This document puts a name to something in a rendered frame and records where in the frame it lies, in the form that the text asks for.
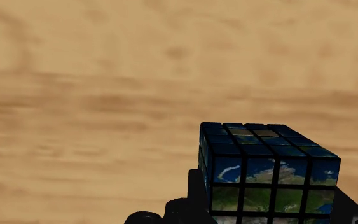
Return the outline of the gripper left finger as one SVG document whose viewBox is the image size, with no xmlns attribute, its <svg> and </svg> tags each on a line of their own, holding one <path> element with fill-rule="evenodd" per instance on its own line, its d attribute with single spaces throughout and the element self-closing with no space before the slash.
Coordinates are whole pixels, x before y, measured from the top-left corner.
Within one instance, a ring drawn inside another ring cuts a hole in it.
<svg viewBox="0 0 358 224">
<path fill-rule="evenodd" d="M 168 201 L 163 217 L 154 212 L 137 211 L 129 215 L 124 224 L 217 224 L 207 211 L 201 170 L 188 171 L 187 197 Z"/>
</svg>

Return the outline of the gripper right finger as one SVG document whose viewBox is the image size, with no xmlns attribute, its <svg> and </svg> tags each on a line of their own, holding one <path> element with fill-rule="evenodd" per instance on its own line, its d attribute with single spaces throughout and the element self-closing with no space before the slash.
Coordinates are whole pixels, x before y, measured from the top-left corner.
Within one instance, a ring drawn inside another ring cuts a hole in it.
<svg viewBox="0 0 358 224">
<path fill-rule="evenodd" d="M 338 187 L 334 190 L 330 224 L 358 224 L 358 203 Z"/>
</svg>

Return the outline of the earth map puzzle cube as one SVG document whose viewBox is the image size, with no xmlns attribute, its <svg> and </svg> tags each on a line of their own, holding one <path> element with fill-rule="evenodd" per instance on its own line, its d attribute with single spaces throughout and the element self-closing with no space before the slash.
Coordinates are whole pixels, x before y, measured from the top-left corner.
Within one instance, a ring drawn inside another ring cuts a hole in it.
<svg viewBox="0 0 358 224">
<path fill-rule="evenodd" d="M 341 160 L 282 124 L 200 124 L 198 166 L 216 224 L 331 224 Z"/>
</svg>

